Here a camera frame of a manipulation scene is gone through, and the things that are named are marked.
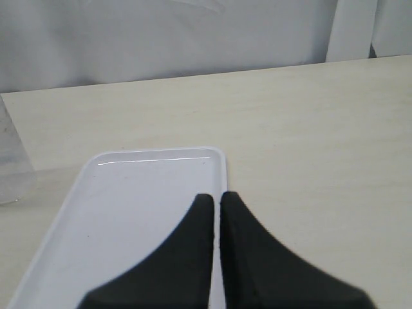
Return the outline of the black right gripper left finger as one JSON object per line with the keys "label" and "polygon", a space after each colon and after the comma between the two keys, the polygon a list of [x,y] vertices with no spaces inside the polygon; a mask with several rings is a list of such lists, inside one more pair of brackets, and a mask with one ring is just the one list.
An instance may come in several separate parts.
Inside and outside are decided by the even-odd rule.
{"label": "black right gripper left finger", "polygon": [[196,195],[167,239],[143,261],[89,291],[80,308],[207,308],[214,253],[214,200]]}

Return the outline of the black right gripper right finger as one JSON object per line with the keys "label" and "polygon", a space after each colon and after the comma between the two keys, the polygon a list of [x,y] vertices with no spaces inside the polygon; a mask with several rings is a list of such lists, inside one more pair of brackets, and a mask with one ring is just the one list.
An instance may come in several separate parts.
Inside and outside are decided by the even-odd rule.
{"label": "black right gripper right finger", "polygon": [[366,292],[309,264],[279,242],[238,193],[220,202],[227,308],[374,308]]}

